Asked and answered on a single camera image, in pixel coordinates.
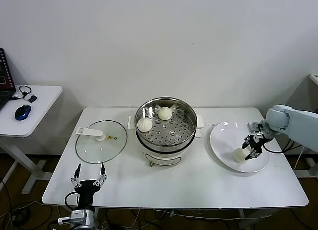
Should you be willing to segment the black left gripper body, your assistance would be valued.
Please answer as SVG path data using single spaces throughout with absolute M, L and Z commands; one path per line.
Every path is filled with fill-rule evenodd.
M 75 188 L 78 194 L 78 207 L 92 207 L 93 197 L 96 192 L 100 190 L 100 185 L 96 180 L 80 181 L 79 185 Z

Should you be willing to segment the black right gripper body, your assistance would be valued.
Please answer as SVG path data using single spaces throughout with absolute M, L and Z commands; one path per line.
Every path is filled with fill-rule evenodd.
M 252 151 L 262 151 L 262 146 L 273 139 L 271 132 L 253 131 L 250 134 L 252 135 L 250 138 L 250 148 Z

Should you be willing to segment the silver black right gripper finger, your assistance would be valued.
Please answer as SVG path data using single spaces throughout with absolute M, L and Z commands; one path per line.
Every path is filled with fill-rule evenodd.
M 258 158 L 263 153 L 262 147 L 257 147 L 257 148 L 246 147 L 244 150 L 248 152 L 244 160 Z
M 253 135 L 248 135 L 244 138 L 244 143 L 242 144 L 242 149 L 245 149 L 250 145 L 250 142 L 253 141 Z

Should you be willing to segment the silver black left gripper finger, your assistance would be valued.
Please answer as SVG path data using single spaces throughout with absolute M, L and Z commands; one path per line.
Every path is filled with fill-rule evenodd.
M 81 186 L 79 181 L 80 167 L 81 167 L 81 164 L 79 163 L 77 169 L 74 172 L 73 177 L 71 177 L 71 182 L 74 185 L 74 188 L 78 188 Z
M 105 169 L 104 163 L 102 163 L 101 164 L 100 176 L 95 180 L 93 185 L 102 186 L 105 183 L 106 180 L 107 180 L 106 169 Z

